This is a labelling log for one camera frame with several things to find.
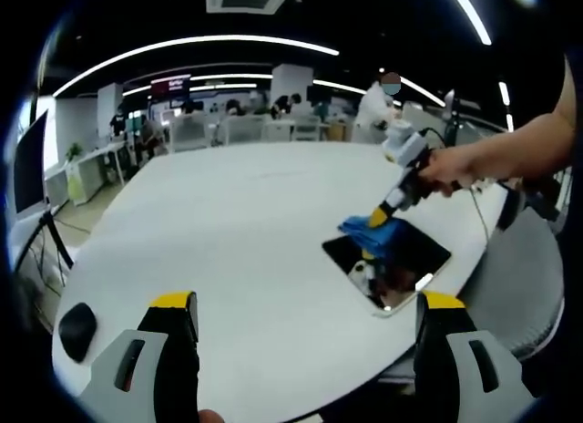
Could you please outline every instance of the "tablet screen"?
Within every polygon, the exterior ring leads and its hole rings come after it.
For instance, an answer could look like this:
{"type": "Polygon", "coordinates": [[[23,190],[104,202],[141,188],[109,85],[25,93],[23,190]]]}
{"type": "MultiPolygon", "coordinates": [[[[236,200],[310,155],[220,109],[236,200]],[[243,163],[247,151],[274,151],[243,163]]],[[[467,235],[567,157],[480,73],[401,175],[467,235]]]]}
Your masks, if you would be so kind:
{"type": "Polygon", "coordinates": [[[322,247],[349,280],[375,306],[391,311],[412,298],[445,265],[451,253],[411,223],[393,218],[385,256],[366,262],[363,250],[350,236],[322,247]]]}

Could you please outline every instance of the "white round table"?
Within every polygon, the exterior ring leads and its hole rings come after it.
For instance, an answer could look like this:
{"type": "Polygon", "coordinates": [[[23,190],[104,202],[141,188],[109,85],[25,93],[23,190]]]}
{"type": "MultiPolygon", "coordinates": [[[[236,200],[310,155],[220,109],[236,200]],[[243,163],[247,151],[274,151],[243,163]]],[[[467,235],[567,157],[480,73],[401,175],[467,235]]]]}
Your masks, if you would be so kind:
{"type": "MultiPolygon", "coordinates": [[[[81,248],[56,321],[87,303],[98,326],[78,365],[53,335],[53,363],[78,395],[89,366],[160,294],[199,300],[199,406],[273,423],[331,403],[414,343],[415,303],[388,318],[324,253],[350,215],[370,214],[400,169],[380,147],[259,143],[155,158],[81,248]]],[[[478,197],[492,232],[506,197],[478,197]]],[[[486,247],[472,198],[436,194],[399,214],[452,252],[429,288],[457,294],[486,247]]]]}

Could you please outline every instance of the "white pillar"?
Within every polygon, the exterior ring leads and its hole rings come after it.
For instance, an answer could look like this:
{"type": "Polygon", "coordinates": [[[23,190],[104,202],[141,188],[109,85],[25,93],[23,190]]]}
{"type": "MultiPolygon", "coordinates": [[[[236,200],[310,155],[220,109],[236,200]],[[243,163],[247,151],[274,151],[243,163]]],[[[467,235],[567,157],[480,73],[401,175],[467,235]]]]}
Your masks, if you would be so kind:
{"type": "Polygon", "coordinates": [[[279,65],[273,69],[271,80],[270,104],[282,95],[290,97],[299,93],[302,101],[308,98],[308,86],[313,82],[313,69],[295,65],[279,65]]]}
{"type": "Polygon", "coordinates": [[[121,101],[123,101],[123,87],[120,84],[110,84],[97,92],[97,128],[100,138],[108,136],[111,132],[109,122],[118,111],[121,101]]]}

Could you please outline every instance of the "ceiling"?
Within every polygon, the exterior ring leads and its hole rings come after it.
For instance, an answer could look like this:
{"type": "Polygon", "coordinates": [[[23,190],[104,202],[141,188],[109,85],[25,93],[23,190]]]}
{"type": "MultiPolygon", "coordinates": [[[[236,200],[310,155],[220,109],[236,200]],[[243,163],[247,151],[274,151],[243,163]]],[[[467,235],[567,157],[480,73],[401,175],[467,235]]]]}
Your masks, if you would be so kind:
{"type": "MultiPolygon", "coordinates": [[[[368,88],[379,67],[440,98],[455,88],[482,107],[480,116],[501,125],[506,124],[501,80],[508,84],[516,125],[551,109],[562,85],[563,52],[544,6],[526,10],[514,0],[471,2],[492,46],[480,42],[456,0],[286,0],[275,15],[207,14],[205,0],[82,0],[58,30],[42,93],[138,47],[242,34],[300,40],[340,54],[252,42],[170,46],[100,69],[61,96],[95,93],[112,82],[137,88],[152,79],[144,76],[177,67],[193,67],[192,75],[271,73],[273,66],[292,63],[313,67],[319,79],[356,88],[368,88]]],[[[428,102],[407,87],[397,98],[428,102]]]]}

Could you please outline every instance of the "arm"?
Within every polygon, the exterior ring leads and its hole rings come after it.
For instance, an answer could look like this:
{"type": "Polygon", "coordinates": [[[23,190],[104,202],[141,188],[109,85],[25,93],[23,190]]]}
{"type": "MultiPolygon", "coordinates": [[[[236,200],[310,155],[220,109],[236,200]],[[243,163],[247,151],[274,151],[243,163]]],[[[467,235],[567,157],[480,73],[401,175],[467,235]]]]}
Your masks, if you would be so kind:
{"type": "Polygon", "coordinates": [[[474,178],[537,177],[568,164],[575,140],[577,105],[573,77],[565,60],[563,90],[554,111],[505,133],[471,144],[474,178]]]}

